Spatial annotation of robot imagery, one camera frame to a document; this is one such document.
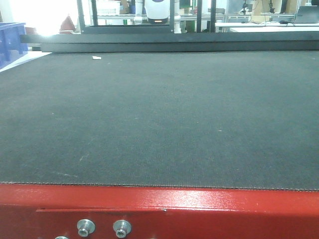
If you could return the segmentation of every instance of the hex bolt head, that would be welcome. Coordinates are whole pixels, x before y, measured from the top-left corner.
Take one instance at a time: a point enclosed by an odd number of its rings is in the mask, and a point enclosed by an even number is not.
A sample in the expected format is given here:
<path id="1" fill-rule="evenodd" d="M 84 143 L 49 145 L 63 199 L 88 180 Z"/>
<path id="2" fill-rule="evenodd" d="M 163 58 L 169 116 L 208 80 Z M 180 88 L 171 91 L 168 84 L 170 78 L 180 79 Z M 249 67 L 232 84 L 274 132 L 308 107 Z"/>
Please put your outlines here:
<path id="1" fill-rule="evenodd" d="M 95 231 L 95 224 L 91 220 L 82 219 L 76 225 L 80 237 L 86 238 Z"/>
<path id="2" fill-rule="evenodd" d="M 125 238 L 132 230 L 132 226 L 128 221 L 118 220 L 113 224 L 113 230 L 118 238 Z"/>

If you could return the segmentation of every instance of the blue crate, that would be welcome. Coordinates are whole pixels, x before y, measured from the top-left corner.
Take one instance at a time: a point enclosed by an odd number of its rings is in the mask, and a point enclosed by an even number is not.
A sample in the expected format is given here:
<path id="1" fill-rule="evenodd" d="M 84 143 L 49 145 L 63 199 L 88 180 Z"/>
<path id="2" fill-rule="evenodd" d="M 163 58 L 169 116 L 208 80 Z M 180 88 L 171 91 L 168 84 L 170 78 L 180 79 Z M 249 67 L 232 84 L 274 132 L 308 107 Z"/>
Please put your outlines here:
<path id="1" fill-rule="evenodd" d="M 0 22 L 0 69 L 27 53 L 27 44 L 21 43 L 25 23 Z"/>

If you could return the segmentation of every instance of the red metal panel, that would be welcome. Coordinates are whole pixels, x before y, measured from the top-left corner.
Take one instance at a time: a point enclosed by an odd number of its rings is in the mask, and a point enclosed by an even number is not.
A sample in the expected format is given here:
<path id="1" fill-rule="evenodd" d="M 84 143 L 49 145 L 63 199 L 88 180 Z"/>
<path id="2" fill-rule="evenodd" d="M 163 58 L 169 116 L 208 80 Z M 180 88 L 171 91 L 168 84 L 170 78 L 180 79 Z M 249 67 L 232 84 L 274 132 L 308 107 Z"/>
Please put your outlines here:
<path id="1" fill-rule="evenodd" d="M 0 184 L 0 218 L 3 239 L 80 238 L 83 218 L 89 239 L 115 239 L 120 219 L 128 239 L 314 239 L 319 192 Z"/>

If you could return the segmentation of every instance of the box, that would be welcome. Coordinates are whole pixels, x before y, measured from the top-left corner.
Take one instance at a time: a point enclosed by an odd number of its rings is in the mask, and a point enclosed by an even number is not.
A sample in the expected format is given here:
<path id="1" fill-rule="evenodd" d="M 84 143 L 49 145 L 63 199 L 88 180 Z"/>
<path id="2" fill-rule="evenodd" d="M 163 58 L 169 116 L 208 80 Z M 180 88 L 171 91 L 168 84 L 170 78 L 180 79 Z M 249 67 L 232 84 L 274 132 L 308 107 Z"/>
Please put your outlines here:
<path id="1" fill-rule="evenodd" d="M 119 15 L 120 1 L 97 0 L 96 8 L 98 16 Z"/>
<path id="2" fill-rule="evenodd" d="M 127 0 L 121 0 L 120 14 L 130 13 L 130 7 Z"/>
<path id="3" fill-rule="evenodd" d="M 27 44 L 21 43 L 20 35 L 25 34 L 25 23 L 0 23 L 0 68 L 27 53 Z"/>

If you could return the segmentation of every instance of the felt surface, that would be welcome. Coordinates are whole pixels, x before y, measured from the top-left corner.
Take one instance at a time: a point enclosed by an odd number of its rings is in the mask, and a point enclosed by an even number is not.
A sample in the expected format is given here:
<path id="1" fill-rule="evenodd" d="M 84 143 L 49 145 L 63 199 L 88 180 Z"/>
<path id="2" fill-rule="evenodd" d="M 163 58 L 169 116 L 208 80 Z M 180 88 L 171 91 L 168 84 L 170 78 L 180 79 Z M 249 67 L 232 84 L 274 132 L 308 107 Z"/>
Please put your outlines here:
<path id="1" fill-rule="evenodd" d="M 97 55 L 0 73 L 0 182 L 319 190 L 319 52 Z"/>

